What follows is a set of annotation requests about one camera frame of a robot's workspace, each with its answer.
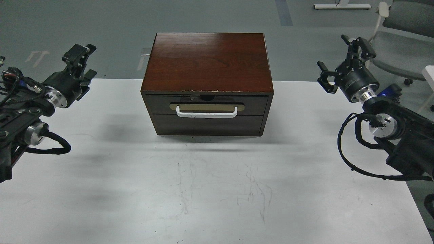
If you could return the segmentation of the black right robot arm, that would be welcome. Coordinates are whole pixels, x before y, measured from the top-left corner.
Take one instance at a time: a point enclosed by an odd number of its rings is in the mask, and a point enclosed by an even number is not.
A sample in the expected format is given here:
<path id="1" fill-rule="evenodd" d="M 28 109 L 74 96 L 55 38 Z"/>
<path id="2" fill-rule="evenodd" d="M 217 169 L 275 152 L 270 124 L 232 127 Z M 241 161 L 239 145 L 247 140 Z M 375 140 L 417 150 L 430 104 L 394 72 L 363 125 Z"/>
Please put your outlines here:
<path id="1" fill-rule="evenodd" d="M 351 113 L 337 136 L 337 148 L 351 170 L 365 176 L 393 181 L 433 181 L 433 122 L 392 99 L 391 93 L 376 94 L 380 84 L 368 70 L 366 62 L 376 57 L 365 38 L 350 39 L 341 35 L 348 50 L 344 61 L 330 71 L 323 62 L 318 83 L 327 93 L 340 89 L 351 103 L 360 102 L 362 113 Z M 345 126 L 355 120 L 356 140 L 366 148 L 385 151 L 386 164 L 400 172 L 385 176 L 362 170 L 343 155 L 341 138 Z"/>

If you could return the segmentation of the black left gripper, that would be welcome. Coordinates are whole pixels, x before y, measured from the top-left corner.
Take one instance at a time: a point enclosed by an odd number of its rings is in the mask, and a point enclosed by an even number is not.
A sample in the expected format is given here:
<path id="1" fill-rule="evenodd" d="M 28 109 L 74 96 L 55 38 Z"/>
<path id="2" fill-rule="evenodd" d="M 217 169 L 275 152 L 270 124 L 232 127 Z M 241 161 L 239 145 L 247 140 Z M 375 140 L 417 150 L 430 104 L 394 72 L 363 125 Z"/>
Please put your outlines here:
<path id="1" fill-rule="evenodd" d="M 54 107 L 68 108 L 88 93 L 91 80 L 97 72 L 89 69 L 84 74 L 84 71 L 88 57 L 96 49 L 92 44 L 86 46 L 75 44 L 62 57 L 66 70 L 55 72 L 42 82 L 46 88 L 46 100 Z"/>

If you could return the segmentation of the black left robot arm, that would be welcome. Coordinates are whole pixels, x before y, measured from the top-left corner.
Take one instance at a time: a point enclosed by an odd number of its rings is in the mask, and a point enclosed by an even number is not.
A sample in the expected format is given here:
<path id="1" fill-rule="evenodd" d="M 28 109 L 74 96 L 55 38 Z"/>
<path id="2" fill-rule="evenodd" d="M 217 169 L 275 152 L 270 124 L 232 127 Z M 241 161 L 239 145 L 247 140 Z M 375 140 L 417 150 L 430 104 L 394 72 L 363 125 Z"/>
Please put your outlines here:
<path id="1" fill-rule="evenodd" d="M 15 67 L 1 73 L 1 182 L 12 179 L 12 168 L 23 153 L 67 154 L 71 145 L 51 132 L 41 116 L 50 117 L 56 108 L 68 108 L 89 91 L 96 71 L 85 71 L 96 46 L 74 45 L 62 60 L 64 70 L 38 82 Z"/>

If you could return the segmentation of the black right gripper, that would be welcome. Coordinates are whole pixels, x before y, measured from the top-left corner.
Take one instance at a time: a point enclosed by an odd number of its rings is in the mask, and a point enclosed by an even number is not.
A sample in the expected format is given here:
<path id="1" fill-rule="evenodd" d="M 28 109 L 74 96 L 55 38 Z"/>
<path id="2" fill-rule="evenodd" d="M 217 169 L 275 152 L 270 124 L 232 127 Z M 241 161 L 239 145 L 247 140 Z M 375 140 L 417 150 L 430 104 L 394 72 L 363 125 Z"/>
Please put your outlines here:
<path id="1" fill-rule="evenodd" d="M 365 103 L 376 96 L 375 91 L 379 88 L 379 82 L 367 69 L 369 60 L 377 54 L 365 38 L 354 39 L 346 35 L 341 35 L 341 38 L 348 46 L 345 60 L 335 71 L 329 71 L 323 62 L 318 61 L 321 74 L 317 82 L 327 93 L 335 94 L 339 88 L 349 102 Z M 335 84 L 328 82 L 330 76 L 335 77 Z"/>

